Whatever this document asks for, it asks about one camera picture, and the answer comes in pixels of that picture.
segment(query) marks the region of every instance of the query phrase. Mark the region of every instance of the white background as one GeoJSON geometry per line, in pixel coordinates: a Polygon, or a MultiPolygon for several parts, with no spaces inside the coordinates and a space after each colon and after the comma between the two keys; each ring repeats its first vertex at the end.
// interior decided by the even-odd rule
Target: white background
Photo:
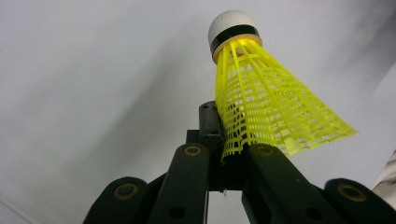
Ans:
{"type": "MultiPolygon", "coordinates": [[[[1,1],[0,223],[81,223],[111,181],[166,172],[214,99],[228,9],[360,131],[292,162],[371,188],[396,148],[396,2],[1,1]]],[[[211,193],[208,222],[248,223],[240,193],[211,193]]]]}

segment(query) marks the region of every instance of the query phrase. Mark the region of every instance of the yellow mesh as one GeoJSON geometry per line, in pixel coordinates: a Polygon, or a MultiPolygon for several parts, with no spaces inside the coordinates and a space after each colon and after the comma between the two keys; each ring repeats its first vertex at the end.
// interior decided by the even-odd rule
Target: yellow mesh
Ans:
{"type": "Polygon", "coordinates": [[[357,132],[249,39],[219,53],[216,104],[227,134],[223,158],[255,143],[291,155],[357,132]]]}

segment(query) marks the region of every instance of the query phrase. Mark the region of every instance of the shuttlecock cork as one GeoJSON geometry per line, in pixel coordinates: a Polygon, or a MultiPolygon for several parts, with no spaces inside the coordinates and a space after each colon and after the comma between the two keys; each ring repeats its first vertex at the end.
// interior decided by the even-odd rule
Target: shuttlecock cork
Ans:
{"type": "Polygon", "coordinates": [[[291,155],[356,133],[262,48],[246,13],[218,15],[208,40],[218,65],[215,101],[227,135],[223,158],[258,143],[291,155]]]}

